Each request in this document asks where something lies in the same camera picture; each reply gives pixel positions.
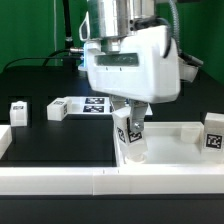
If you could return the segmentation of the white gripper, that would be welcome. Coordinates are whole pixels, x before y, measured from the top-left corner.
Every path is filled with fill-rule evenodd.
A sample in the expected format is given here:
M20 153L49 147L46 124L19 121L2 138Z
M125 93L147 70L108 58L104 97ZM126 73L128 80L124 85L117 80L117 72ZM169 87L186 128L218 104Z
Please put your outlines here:
M110 94L112 113L130 114L133 133L144 130L146 102L175 101L180 92L177 47L164 25L125 37L118 53L102 52L99 41L86 42L85 65L91 88ZM126 98L133 99L131 111Z

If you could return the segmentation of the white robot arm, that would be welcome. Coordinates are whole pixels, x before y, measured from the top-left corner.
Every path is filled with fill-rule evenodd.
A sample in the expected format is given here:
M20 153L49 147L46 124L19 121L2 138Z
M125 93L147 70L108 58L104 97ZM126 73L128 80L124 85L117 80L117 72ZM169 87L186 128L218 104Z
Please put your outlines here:
M155 15L156 0L87 0L80 25L84 67L93 90L117 106L129 101L129 127L144 129L147 107L180 92L178 48L169 23Z

